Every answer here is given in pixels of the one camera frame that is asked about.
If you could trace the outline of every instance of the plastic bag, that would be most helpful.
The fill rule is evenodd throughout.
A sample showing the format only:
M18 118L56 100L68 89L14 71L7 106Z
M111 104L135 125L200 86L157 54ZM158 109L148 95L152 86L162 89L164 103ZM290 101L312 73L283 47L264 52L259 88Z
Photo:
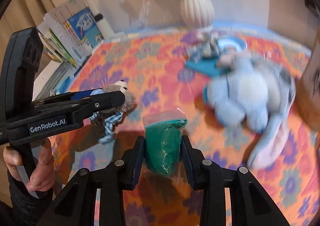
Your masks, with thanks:
M179 108L143 117L145 162L150 171L164 177L175 173L180 160L182 128L186 124L185 113Z

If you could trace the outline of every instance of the curtain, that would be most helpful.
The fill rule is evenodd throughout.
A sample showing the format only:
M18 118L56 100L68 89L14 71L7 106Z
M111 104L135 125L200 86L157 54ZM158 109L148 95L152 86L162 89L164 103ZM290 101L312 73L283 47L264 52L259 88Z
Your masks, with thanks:
M12 33L37 26L43 21L46 12L54 8L51 0L12 0L0 20L0 69L4 52ZM41 57L40 71L50 62L45 55Z

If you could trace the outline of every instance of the finger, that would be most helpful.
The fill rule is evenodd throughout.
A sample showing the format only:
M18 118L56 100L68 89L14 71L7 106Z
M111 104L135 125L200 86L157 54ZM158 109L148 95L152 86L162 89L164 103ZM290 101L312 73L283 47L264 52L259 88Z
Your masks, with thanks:
M39 186L47 178L49 173L53 170L53 156L51 156L49 162L46 165L37 164L36 169L33 171L30 177L30 183L33 186Z
M42 191L42 192L44 192L44 191L46 191L47 187L49 187L48 189L50 189L53 186L54 180L55 180L55 173L54 173L54 170L52 168L52 170L47 175L47 177L44 178L39 185L35 186L31 182L28 182L27 188L28 188L28 190L30 192L34 192L34 191Z
M42 148L39 151L38 161L39 164L44 166L47 164L47 162L50 161L52 157L52 150L51 150L51 143L48 138L44 139L44 142L42 144Z
M12 177L18 181L22 181L16 167L17 165L22 165L22 158L18 151L14 150L10 146L7 146L3 151L3 158Z

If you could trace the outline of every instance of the tablecloth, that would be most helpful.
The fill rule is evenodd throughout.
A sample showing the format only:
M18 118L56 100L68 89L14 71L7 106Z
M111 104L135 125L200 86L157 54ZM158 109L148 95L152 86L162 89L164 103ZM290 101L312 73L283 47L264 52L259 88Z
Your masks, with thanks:
M309 55L294 42L281 43L233 31L220 31L220 35L244 39L250 50L283 64L296 79L309 60ZM133 147L137 136L143 135L143 116L173 107L185 111L186 133L193 147L200 149L206 158L234 170L245 163L258 136L242 126L222 127L214 111L203 104L201 93L209 79L184 67L186 48L195 39L193 32L176 32L104 43L95 50L70 91L105 87L125 80L137 98L137 106L117 126L114 143L98 144L101 135L88 120L81 129L51 138L59 187L82 167L104 168L120 158L126 149ZM252 173L291 225L306 226L320 203L316 134L301 121L295 104L288 122L290 135L280 157L271 167ZM185 180L176 185L159 176L142 176L134 191L123 194L126 223L128 226L198 225L202 195L201 191L192 191ZM227 201L227 225L231 223L230 215ZM97 225L98 219L99 199L95 211Z

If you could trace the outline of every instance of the vase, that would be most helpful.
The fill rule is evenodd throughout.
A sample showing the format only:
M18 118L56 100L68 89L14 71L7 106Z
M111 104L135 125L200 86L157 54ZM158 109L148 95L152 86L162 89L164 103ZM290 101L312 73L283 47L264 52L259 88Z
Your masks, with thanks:
M192 29L211 26L215 16L210 0L181 0L180 14L185 24Z

